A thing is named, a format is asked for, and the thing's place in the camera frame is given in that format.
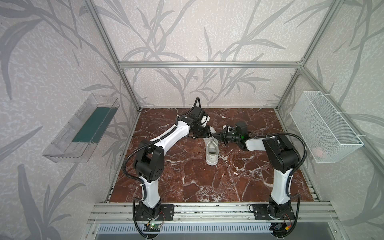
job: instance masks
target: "marble surface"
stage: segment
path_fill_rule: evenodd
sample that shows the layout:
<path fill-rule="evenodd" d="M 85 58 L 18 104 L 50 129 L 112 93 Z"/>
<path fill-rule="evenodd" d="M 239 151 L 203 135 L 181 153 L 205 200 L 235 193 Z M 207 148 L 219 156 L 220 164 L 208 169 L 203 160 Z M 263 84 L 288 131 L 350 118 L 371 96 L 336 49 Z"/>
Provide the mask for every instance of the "marble surface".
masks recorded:
<path fill-rule="evenodd" d="M 220 132 L 223 125 L 245 121 L 255 135 L 282 132 L 272 108 L 208 108 L 208 125 Z M 152 139 L 170 128 L 177 113 L 187 109 L 144 109 L 141 112 L 128 153 L 143 139 Z M 127 165 L 135 175 L 133 159 Z M 266 202 L 273 187 L 273 168 L 263 151 L 243 151 L 236 144 L 219 145 L 215 166 L 205 162 L 203 139 L 182 138 L 165 157 L 164 172 L 159 180 L 163 202 Z M 302 201 L 313 201 L 300 170 L 293 178 L 291 193 L 301 193 Z M 110 202 L 131 202 L 141 196 L 138 182 L 122 175 L 113 189 Z"/>

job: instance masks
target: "green mat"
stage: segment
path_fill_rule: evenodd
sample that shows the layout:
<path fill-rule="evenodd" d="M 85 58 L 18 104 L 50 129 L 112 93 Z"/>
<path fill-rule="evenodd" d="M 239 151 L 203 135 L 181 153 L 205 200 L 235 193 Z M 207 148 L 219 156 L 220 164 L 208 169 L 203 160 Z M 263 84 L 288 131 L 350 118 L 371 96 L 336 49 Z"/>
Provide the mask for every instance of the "green mat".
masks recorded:
<path fill-rule="evenodd" d="M 99 143 L 117 110 L 117 108 L 96 108 L 72 142 Z"/>

